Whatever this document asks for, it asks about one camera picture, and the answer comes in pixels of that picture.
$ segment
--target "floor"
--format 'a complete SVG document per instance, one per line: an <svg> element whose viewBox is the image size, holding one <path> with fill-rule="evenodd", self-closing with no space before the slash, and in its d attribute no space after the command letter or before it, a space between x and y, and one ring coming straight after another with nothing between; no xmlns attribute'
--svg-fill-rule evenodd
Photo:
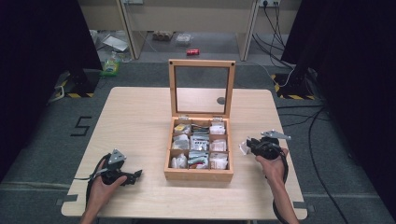
<svg viewBox="0 0 396 224"><path fill-rule="evenodd" d="M102 62L111 57L112 47L101 43L108 34L122 39L121 33L98 34L95 45ZM233 34L184 34L191 35L191 42L187 47L181 47L176 43L175 37L179 33L175 33L169 42L154 41L152 33L149 33L138 60L129 59L126 56L128 53L118 52L125 63L128 63L126 67L131 65L132 69L128 71L131 77L124 78L129 78L127 80L133 82L133 85L155 86L156 66L161 67L170 58L236 60L241 71L247 74L253 71L259 78L257 81L255 76L250 75L237 79L235 84L238 88L268 88L275 93L271 74L279 69L285 73L290 72L289 68L279 68L283 64L271 60L254 41L250 45L247 61L241 62ZM257 37L261 45L270 49L259 38L270 44L273 37ZM275 43L275 46L282 47L278 43ZM187 56L186 49L199 49L200 54ZM281 55L278 49L272 49L271 52L277 57ZM149 74L146 77L132 77L134 69L144 66L145 63L152 65L151 70L147 69ZM82 157L95 122L100 116L101 111L93 108L103 106L110 89L119 85L125 85L122 76L104 78L98 83L95 97L80 100L65 98L49 106L40 127L37 127L31 145L21 152L0 185L1 224L78 223L78 217L64 217L61 214L62 202L78 168L78 160ZM274 95L284 132L297 136L288 145L308 208L308 218L302 220L302 223L394 223L364 171L350 157L343 135L337 129L336 120L332 120L331 110L325 108L323 113L313 119L325 105L325 99L313 83L311 88L315 94L313 101L285 100ZM86 136L71 138L70 132L76 131L76 119L84 114L91 116L84 123L91 128ZM183 222L100 218L98 223ZM257 220L253 223L267 224L276 221Z"/></svg>

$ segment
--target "wall outlet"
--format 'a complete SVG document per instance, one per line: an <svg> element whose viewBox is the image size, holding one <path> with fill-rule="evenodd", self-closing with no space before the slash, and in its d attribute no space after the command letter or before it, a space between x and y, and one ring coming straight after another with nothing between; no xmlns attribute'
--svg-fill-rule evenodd
<svg viewBox="0 0 396 224"><path fill-rule="evenodd" d="M280 5L280 0L260 0L260 7L264 7L264 1L267 1L267 7L279 7Z"/></svg>

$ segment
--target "cable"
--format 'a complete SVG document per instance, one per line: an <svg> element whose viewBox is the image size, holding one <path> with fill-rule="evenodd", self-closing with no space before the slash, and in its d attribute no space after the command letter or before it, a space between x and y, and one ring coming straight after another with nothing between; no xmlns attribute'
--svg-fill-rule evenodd
<svg viewBox="0 0 396 224"><path fill-rule="evenodd" d="M278 114L279 116L295 116L295 117L303 117L303 118L312 118L312 116L307 115L298 115L298 114ZM323 121L331 121L331 119L320 119Z"/></svg>
<svg viewBox="0 0 396 224"><path fill-rule="evenodd" d="M252 35L254 41L257 43L257 45L259 46L259 48L266 52L270 57L274 58L275 60L277 60L279 63L282 63L283 65L285 65L286 67L288 67L289 69L292 69L292 67L282 61L280 61L276 56L274 56L274 54L272 54L271 52L269 52L267 49L265 49L260 43L259 41L257 41L256 37L254 35Z"/></svg>
<svg viewBox="0 0 396 224"><path fill-rule="evenodd" d="M280 33L280 25L279 25L279 16L280 16L280 8L279 8L279 3L274 2L275 5L275 13L276 13L276 30L279 31L279 38L280 38L280 44L285 48L285 43L283 43L282 39L282 34Z"/></svg>
<svg viewBox="0 0 396 224"><path fill-rule="evenodd" d="M139 31L139 34L140 34L140 36L142 36L142 38L145 40L145 42L150 46L150 48L152 50L154 50L154 52L158 52L154 47L152 47L152 45L147 41L147 39L142 35L142 33L140 33L140 31Z"/></svg>
<svg viewBox="0 0 396 224"><path fill-rule="evenodd" d="M292 73L293 71L294 71L294 68L293 68L293 70L291 70L291 72L289 72L288 79L286 79L286 82L285 82L283 85L279 85L278 83L276 83L276 85L278 85L279 87L285 87L285 86L287 86L288 83L289 83L289 79L290 79L290 77L291 77L291 73Z"/></svg>
<svg viewBox="0 0 396 224"><path fill-rule="evenodd" d="M342 219L344 220L344 222L347 224L347 218L344 216L343 212L341 211L340 207L338 206L337 202L335 201L334 197L330 194L329 190L327 189L326 185L324 184L322 178L320 177L320 174L318 172L318 167L317 164L315 163L315 159L314 159L314 155L313 155L313 151L312 151L312 143L311 143L311 133L312 133L312 126L315 123L315 120L318 118L318 115L323 111L325 107L323 106L319 112L317 112L317 114L314 116L314 118L312 119L311 125L309 126L309 130L308 130L308 145L309 145L309 153L311 155L311 160L312 163L314 165L314 169L315 172L317 174L318 180L320 181L320 184L323 186L323 188L325 189L327 195L329 195L330 199L332 200L332 203L334 204L335 208L338 210L338 213L341 215Z"/></svg>
<svg viewBox="0 0 396 224"><path fill-rule="evenodd" d="M271 21L270 21L268 15L267 15L265 9L264 9L264 11L265 11L265 15L266 15L267 18L268 18L268 21L271 23ZM278 29L278 27L279 27L279 11L278 11L278 7L275 8L275 12L276 12L276 27L275 27L275 29L274 29L274 27L273 27L274 35L273 35L273 39L272 39L272 42L271 42L270 53L272 53L272 48L273 48L273 46L274 46L274 40L276 39L276 36L277 36L277 41L279 42L279 44L281 44L281 45L283 46L283 48L285 48L285 45L284 45L283 40L282 40L282 36L281 36L281 34L280 34L280 30L279 30L279 35L277 34L277 29Z"/></svg>
<svg viewBox="0 0 396 224"><path fill-rule="evenodd" d="M265 44L265 45L268 45L268 46L272 46L274 49L279 49L279 50L284 50L284 49L282 49L282 48L278 48L277 46L274 46L274 45L271 45L271 44L268 44L267 42L265 42L257 33L256 33L256 36L257 36L257 38L259 38L260 39L260 41L263 43L263 44Z"/></svg>
<svg viewBox="0 0 396 224"><path fill-rule="evenodd" d="M311 116L307 116L307 118L304 121L301 122L297 122L297 123L292 123L292 124L287 124L287 125L282 125L283 128L285 127L290 127L290 126L294 126L294 125L298 125L298 124L302 124L307 122L309 119L313 118L318 112L315 112L315 114L311 115Z"/></svg>
<svg viewBox="0 0 396 224"><path fill-rule="evenodd" d="M271 78L270 73L268 72L267 68L266 68L264 65L261 65L261 64L259 64L259 63L255 63L255 64L257 64L258 66L262 67L262 68L265 70L265 72L267 73L268 77Z"/></svg>
<svg viewBox="0 0 396 224"><path fill-rule="evenodd" d="M277 37L276 40L277 40L280 44L282 44L281 37L279 37L279 36L277 35L277 31L276 31L276 29L274 28L274 25L272 24L272 22L271 22L271 20L270 20L270 17L269 17L268 14L267 14L266 8L267 8L267 6L264 5L264 13L265 13L265 16L267 17L268 21L270 22L270 25L271 25L271 27L272 27L272 29L273 29L273 31L274 31L274 36Z"/></svg>
<svg viewBox="0 0 396 224"><path fill-rule="evenodd" d="M272 48L273 48L273 46L274 46L274 39L275 39L275 34L274 34L274 36L273 36L273 40L271 41L271 45L270 45L270 54L271 54L271 55L274 55L274 54L272 53ZM270 58L270 60L271 60L271 63L272 63L274 66L279 67L278 65L276 65L276 64L274 63L273 58Z"/></svg>

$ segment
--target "gray carpet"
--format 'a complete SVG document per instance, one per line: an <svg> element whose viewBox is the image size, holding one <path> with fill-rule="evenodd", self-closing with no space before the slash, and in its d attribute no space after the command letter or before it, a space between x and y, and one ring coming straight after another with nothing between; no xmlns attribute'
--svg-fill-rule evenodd
<svg viewBox="0 0 396 224"><path fill-rule="evenodd" d="M292 136L288 142L290 154L309 207L303 223L343 223L337 206L349 223L394 223L364 171L350 158L331 110L325 107L311 127L313 119L309 117L321 109L312 105L324 105L325 101L277 98L273 83L261 66L238 63L236 68L235 88L268 89L274 94L284 132ZM269 74L288 72L274 66L266 68ZM106 98L117 86L168 87L167 64L123 63L118 76L100 79L92 98L63 98L48 105L30 144L21 151L0 185L0 223L78 223L78 218L62 215L59 199L67 194ZM80 117L87 117L80 121L80 125L89 126L85 135L84 129L75 128ZM320 183L312 159L336 205ZM191 222L100 218L99 223Z"/></svg>

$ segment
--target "wrist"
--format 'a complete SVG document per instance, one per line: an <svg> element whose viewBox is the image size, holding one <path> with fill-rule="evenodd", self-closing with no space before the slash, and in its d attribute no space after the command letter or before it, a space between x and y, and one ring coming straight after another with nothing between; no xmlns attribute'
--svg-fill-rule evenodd
<svg viewBox="0 0 396 224"><path fill-rule="evenodd" d="M267 182L270 185L271 189L284 189L285 183L280 176L272 176L267 177Z"/></svg>
<svg viewBox="0 0 396 224"><path fill-rule="evenodd" d="M85 210L85 212L81 216L80 224L92 224L96 219L98 212L94 212L90 209Z"/></svg>

